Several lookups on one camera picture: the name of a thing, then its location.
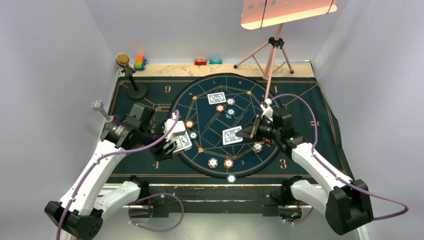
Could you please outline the pink white poker chip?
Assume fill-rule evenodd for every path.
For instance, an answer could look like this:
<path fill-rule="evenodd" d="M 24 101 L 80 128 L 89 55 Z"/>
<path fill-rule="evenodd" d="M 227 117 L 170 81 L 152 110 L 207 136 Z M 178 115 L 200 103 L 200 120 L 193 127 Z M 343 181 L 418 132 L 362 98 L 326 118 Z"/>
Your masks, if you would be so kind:
<path fill-rule="evenodd" d="M 226 104 L 228 105 L 228 106 L 234 106 L 235 105 L 235 99 L 234 98 L 228 98 L 227 100 L 226 100 Z"/>
<path fill-rule="evenodd" d="M 263 149 L 263 145 L 260 142 L 255 142 L 252 146 L 252 151 L 254 153 L 260 153 Z"/>

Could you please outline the blue backed playing card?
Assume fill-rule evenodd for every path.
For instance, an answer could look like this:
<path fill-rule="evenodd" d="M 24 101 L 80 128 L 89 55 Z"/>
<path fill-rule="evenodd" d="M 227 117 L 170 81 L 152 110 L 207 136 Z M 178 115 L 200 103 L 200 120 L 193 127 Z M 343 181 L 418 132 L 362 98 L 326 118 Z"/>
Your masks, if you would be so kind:
<path fill-rule="evenodd" d="M 207 100 L 210 105 L 226 103 L 226 95 L 224 92 L 215 92 L 207 94 Z"/>
<path fill-rule="evenodd" d="M 222 145 L 236 144 L 243 141 L 243 138 L 237 136 L 237 132 L 242 130 L 242 126 L 236 126 L 222 131 Z"/>

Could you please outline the blue playing card deck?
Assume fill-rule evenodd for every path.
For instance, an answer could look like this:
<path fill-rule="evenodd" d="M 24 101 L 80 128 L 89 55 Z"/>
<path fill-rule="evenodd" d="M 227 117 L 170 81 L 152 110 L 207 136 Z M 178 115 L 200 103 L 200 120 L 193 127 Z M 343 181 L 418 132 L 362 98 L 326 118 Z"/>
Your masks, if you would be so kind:
<path fill-rule="evenodd" d="M 171 142 L 175 145 L 175 149 L 172 151 L 173 155 L 188 151 L 193 146 L 187 131 L 185 131 L 184 134 L 173 136 Z"/>

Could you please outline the teal poker chip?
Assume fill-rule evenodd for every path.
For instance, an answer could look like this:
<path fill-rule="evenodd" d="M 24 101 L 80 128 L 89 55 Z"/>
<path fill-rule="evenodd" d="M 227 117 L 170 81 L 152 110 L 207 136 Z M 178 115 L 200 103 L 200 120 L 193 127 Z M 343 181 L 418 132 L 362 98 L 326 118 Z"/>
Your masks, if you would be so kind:
<path fill-rule="evenodd" d="M 198 138 L 198 133 L 196 132 L 196 131 L 191 131 L 190 133 L 189 133 L 189 138 L 191 139 L 191 140 L 196 140 L 197 138 Z"/>
<path fill-rule="evenodd" d="M 232 119 L 232 118 L 234 118 L 234 117 L 235 117 L 235 114 L 236 114 L 235 110 L 234 110 L 234 109 L 232 109 L 232 108 L 229 108 L 229 109 L 227 109 L 227 110 L 226 110 L 226 112 L 225 112 L 225 117 L 226 117 L 227 119 Z"/>

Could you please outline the orange poker chip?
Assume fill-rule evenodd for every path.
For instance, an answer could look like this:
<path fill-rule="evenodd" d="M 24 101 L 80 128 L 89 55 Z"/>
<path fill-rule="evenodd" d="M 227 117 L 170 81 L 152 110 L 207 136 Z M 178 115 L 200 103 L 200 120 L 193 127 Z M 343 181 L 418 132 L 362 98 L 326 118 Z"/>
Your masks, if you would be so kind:
<path fill-rule="evenodd" d="M 194 122 L 192 121 L 192 120 L 187 120 L 185 123 L 184 123 L 184 126 L 186 127 L 186 129 L 192 129 L 193 127 L 194 127 Z"/>
<path fill-rule="evenodd" d="M 217 104 L 217 105 L 216 105 L 216 107 L 215 107 L 215 110 L 216 110 L 218 113 L 222 113 L 222 112 L 224 112 L 224 111 L 225 111 L 225 106 L 224 106 L 224 105 L 222 105 L 222 104 Z"/>

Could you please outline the orange chip stack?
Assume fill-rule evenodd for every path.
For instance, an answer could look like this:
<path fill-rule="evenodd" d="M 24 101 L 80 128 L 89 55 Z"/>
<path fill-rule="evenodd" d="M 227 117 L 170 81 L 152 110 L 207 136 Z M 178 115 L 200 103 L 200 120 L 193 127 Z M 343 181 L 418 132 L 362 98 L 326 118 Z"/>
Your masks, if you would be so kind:
<path fill-rule="evenodd" d="M 223 162 L 223 166 L 226 169 L 231 169 L 234 166 L 234 161 L 230 158 L 226 158 Z"/>

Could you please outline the pink white chip stack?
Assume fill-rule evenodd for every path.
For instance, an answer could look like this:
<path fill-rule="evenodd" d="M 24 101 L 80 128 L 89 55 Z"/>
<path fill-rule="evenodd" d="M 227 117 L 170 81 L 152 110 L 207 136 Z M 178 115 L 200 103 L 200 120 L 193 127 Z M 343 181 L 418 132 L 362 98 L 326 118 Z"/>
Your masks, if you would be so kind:
<path fill-rule="evenodd" d="M 207 162 L 210 169 L 215 169 L 218 166 L 218 160 L 216 158 L 210 158 Z"/>

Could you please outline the teal chip stack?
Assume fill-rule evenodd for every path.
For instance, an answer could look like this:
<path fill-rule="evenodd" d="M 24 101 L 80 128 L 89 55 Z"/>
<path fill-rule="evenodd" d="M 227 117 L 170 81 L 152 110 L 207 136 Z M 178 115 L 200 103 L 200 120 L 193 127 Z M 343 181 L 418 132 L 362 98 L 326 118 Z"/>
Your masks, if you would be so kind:
<path fill-rule="evenodd" d="M 236 176 L 234 174 L 229 174 L 226 177 L 226 180 L 227 180 L 228 183 L 234 184 L 236 182 L 237 178 L 236 178 Z"/>

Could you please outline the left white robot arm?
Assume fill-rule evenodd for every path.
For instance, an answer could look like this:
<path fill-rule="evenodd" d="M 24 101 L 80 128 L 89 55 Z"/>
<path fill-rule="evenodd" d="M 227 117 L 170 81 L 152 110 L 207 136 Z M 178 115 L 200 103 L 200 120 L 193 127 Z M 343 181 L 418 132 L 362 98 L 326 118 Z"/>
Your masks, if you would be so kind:
<path fill-rule="evenodd" d="M 148 204 L 155 197 L 150 184 L 132 175 L 118 188 L 101 195 L 116 166 L 128 155 L 150 151 L 156 161 L 172 159 L 192 147 L 180 112 L 153 125 L 155 110 L 139 102 L 130 112 L 107 123 L 94 153 L 72 187 L 44 211 L 56 225 L 58 240 L 91 240 L 103 223 L 127 204 Z"/>

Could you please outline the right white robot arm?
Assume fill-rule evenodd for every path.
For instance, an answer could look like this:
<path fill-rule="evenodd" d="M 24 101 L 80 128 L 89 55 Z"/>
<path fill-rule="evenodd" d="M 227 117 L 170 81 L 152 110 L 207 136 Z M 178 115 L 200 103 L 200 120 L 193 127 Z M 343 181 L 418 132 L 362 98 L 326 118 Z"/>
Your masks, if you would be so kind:
<path fill-rule="evenodd" d="M 281 183 L 280 192 L 272 198 L 282 206 L 304 202 L 325 216 L 330 228 L 344 235 L 373 221 L 374 214 L 367 184 L 349 176 L 322 157 L 314 145 L 295 131 L 293 116 L 286 108 L 272 108 L 267 99 L 246 127 L 236 132 L 237 137 L 252 140 L 273 140 L 289 159 L 305 169 L 319 184 L 312 185 L 296 175 Z"/>

